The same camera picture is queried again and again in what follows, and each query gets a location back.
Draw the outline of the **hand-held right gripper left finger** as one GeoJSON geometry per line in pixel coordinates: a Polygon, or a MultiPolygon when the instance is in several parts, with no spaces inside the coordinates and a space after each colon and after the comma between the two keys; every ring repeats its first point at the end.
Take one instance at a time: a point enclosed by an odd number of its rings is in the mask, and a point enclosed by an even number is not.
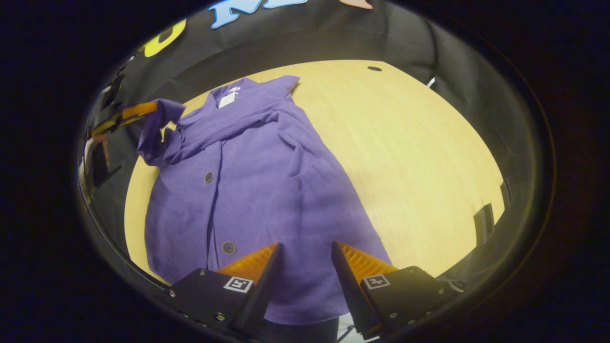
{"type": "Polygon", "coordinates": [[[274,242],[217,271],[196,269],[169,288],[170,304],[195,324],[226,336],[257,336],[283,265],[274,242]]]}

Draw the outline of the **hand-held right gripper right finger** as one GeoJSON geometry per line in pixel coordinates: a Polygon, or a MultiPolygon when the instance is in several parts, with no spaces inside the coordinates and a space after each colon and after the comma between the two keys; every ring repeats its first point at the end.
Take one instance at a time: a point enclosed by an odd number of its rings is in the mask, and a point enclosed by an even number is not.
{"type": "Polygon", "coordinates": [[[460,295],[450,282],[420,267],[399,269],[340,241],[333,242],[331,259],[355,328],[365,339],[415,325],[460,295]]]}

